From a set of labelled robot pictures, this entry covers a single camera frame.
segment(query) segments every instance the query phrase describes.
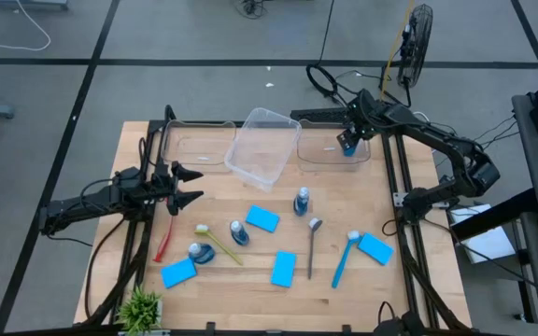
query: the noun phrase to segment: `green toothbrush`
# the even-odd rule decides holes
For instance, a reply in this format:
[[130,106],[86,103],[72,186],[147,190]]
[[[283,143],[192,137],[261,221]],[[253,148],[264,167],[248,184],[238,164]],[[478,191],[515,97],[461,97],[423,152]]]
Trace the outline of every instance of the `green toothbrush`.
[[227,253],[230,257],[232,257],[232,259],[234,259],[235,262],[237,262],[240,265],[244,265],[242,260],[238,256],[236,256],[236,254],[234,252],[232,252],[226,245],[222,244],[219,241],[219,239],[217,239],[217,237],[215,235],[213,235],[213,233],[211,233],[211,230],[206,225],[203,225],[203,224],[197,225],[196,230],[194,230],[194,233],[199,234],[199,235],[205,235],[205,236],[211,238],[211,240],[213,240],[215,242],[215,244],[217,244],[219,247],[221,247],[221,249],[224,250],[225,253]]

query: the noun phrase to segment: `wooden tabletop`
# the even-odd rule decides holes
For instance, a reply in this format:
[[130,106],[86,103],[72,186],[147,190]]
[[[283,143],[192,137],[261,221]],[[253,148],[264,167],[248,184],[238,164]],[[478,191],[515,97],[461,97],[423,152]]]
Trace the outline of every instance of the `wooden tabletop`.
[[[112,172],[138,166],[138,139],[146,134],[147,127],[147,122],[124,123]],[[188,132],[195,138],[205,136],[207,131],[188,129]],[[306,135],[322,137],[335,136],[340,132],[304,130]],[[414,187],[435,186],[438,181],[431,149],[409,138],[405,138],[404,142]],[[393,138],[391,143],[398,185],[402,189]],[[397,315],[408,311],[398,253],[387,266],[381,266],[353,248],[339,287],[331,287],[335,268],[347,244],[348,231],[370,232],[392,246],[394,251],[398,250],[397,238],[386,237],[381,232],[382,224],[393,218],[381,139],[376,136],[367,146],[371,151],[370,160],[354,165],[354,169],[350,169],[350,165],[345,168],[330,165],[325,169],[309,169],[302,165],[294,150],[270,193],[246,185],[233,174],[217,169],[218,166],[199,166],[205,176],[182,183],[180,188],[203,190],[205,195],[173,218],[172,236],[162,263],[152,259],[169,228],[170,216],[163,204],[157,205],[155,213],[143,286],[145,291],[155,291],[163,296],[163,328],[204,329],[206,322],[213,321],[217,329],[339,331],[342,325],[349,324],[353,331],[372,331],[382,301],[391,303]],[[310,189],[309,211],[304,217],[295,216],[292,209],[292,200],[300,187]],[[244,222],[253,204],[277,213],[280,220],[274,233],[245,224],[250,244],[239,246],[230,235],[229,223],[233,220]],[[315,236],[313,277],[308,280],[308,222],[313,217],[321,218],[323,224]],[[427,218],[447,225],[442,211],[433,210]],[[119,215],[101,218],[95,245],[119,219]],[[224,244],[238,254],[244,266],[236,264],[215,246],[217,256],[208,264],[197,266],[196,277],[165,289],[160,274],[162,267],[185,259],[191,243],[214,245],[208,238],[194,234],[197,224],[209,226]],[[421,229],[433,286],[458,319],[470,326],[449,234],[428,224],[423,224]],[[92,270],[91,310],[105,298],[117,280],[126,230],[127,225],[123,225],[116,231],[97,256]],[[274,286],[270,282],[277,250],[297,256],[291,288]],[[424,298],[419,286],[416,287],[422,308]],[[83,298],[84,291],[75,316],[77,322],[85,319]],[[426,322],[426,314],[422,313],[421,317]]]

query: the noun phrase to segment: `green plant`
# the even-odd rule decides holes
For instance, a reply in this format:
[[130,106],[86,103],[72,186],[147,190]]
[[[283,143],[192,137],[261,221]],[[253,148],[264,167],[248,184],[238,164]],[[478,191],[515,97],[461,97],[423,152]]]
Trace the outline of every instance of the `green plant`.
[[132,336],[150,331],[152,327],[160,327],[158,323],[161,314],[158,311],[160,299],[161,295],[143,293],[140,287],[134,290],[132,298],[118,311],[120,322],[124,324],[124,330],[128,332],[128,335]]

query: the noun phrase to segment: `transparent plastic bin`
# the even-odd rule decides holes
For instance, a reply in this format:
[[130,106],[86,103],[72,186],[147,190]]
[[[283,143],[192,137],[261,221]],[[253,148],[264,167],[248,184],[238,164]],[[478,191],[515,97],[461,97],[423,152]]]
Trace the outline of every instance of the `transparent plastic bin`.
[[337,135],[342,124],[300,120],[303,132],[298,140],[296,153],[298,167],[304,172],[355,172],[371,158],[367,141],[360,140],[354,154],[344,155]]
[[178,161],[186,169],[201,173],[229,173],[225,154],[235,139],[235,125],[171,120],[165,130],[162,158],[171,165]]
[[301,132],[298,121],[257,107],[225,154],[225,165],[246,183],[270,192]]

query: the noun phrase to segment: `blue sponge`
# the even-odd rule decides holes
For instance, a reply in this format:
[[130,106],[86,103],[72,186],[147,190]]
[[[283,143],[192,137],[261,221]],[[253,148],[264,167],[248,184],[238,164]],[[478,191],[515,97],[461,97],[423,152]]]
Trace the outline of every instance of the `blue sponge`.
[[382,265],[386,265],[393,254],[393,248],[376,239],[371,233],[365,233],[358,244],[360,251],[373,257]]
[[161,278],[165,288],[173,287],[196,275],[196,268],[190,258],[178,261],[161,269]]
[[290,287],[294,276],[296,255],[290,252],[277,251],[276,264],[273,267],[271,283],[282,287]]
[[248,224],[252,224],[263,230],[273,232],[276,230],[279,216],[270,211],[262,209],[257,205],[252,205],[250,210],[248,210],[246,221]]

